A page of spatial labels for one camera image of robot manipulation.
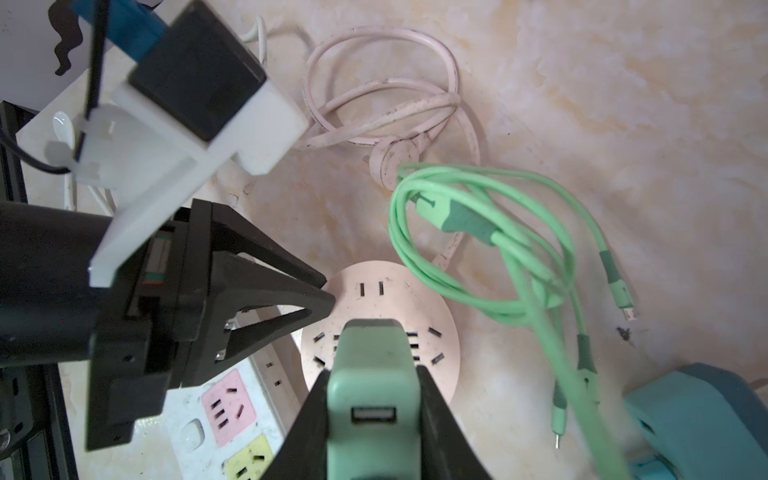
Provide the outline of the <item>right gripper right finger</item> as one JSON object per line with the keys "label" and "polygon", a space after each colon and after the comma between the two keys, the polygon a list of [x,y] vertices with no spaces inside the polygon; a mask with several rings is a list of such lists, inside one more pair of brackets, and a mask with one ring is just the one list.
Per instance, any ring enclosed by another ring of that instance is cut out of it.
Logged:
{"label": "right gripper right finger", "polygon": [[421,388],[421,478],[489,480],[430,372],[416,367]]}

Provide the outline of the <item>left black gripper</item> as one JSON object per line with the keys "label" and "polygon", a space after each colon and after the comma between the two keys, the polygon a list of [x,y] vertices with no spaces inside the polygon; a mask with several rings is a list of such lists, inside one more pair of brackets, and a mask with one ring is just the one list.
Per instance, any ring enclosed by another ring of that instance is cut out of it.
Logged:
{"label": "left black gripper", "polygon": [[[211,259],[211,246],[227,252]],[[107,292],[91,341],[86,449],[130,443],[169,390],[201,386],[328,317],[336,299],[326,281],[227,205],[196,199],[180,209]]]}

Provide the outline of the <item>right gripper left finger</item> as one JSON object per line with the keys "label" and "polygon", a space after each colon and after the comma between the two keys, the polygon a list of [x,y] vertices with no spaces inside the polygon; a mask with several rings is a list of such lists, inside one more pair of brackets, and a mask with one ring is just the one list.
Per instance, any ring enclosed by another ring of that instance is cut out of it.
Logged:
{"label": "right gripper left finger", "polygon": [[323,370],[280,450],[261,476],[262,480],[326,480],[328,407],[331,372]]}

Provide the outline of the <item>light green charger plug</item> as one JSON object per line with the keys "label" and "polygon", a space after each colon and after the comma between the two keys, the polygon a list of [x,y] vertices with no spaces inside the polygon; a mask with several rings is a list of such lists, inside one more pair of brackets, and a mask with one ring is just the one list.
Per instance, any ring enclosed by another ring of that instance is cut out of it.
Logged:
{"label": "light green charger plug", "polygon": [[327,386],[329,479],[419,479],[421,390],[393,319],[343,328]]}

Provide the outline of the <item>teal charger plug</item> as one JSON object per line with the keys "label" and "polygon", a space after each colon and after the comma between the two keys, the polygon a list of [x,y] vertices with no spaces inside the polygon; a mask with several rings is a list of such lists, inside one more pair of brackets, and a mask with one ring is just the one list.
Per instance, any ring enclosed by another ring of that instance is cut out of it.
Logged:
{"label": "teal charger plug", "polygon": [[629,464],[634,479],[767,477],[767,404],[739,375],[687,365],[624,404],[653,450]]}

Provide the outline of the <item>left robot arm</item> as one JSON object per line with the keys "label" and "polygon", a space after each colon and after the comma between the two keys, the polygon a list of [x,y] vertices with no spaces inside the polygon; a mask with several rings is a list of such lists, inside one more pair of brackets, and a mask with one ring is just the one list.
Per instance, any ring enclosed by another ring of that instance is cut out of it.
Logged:
{"label": "left robot arm", "polygon": [[109,225],[1,206],[1,363],[88,361],[88,450],[130,442],[169,390],[204,384],[334,307],[322,273],[231,207],[200,199],[93,287],[88,266]]}

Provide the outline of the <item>white multicolour power strip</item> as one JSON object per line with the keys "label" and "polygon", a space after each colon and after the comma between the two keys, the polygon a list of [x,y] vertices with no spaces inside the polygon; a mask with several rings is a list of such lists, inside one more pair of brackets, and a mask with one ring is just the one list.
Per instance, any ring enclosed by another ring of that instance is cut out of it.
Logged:
{"label": "white multicolour power strip", "polygon": [[132,479],[258,479],[306,394],[300,333],[259,350],[197,387],[174,389],[140,421]]}

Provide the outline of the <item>round pink socket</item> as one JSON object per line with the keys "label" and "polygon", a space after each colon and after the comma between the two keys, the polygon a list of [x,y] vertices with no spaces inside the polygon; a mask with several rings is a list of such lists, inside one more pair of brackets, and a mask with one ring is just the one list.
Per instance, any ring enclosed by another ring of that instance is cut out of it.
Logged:
{"label": "round pink socket", "polygon": [[460,341],[442,296],[405,266],[381,260],[341,270],[323,290],[336,303],[327,318],[302,329],[299,351],[307,387],[313,386],[323,369],[332,368],[348,321],[393,319],[406,332],[414,363],[427,368],[447,402],[453,399],[460,373]]}

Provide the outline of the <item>black front base frame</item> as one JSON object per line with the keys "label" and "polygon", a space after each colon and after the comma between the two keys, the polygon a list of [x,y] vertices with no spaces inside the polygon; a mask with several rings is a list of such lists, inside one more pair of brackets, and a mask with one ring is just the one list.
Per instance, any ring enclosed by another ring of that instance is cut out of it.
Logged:
{"label": "black front base frame", "polygon": [[[12,140],[33,114],[1,101]],[[1,206],[28,203],[21,160],[1,142]],[[55,364],[1,359],[1,479],[79,479]]]}

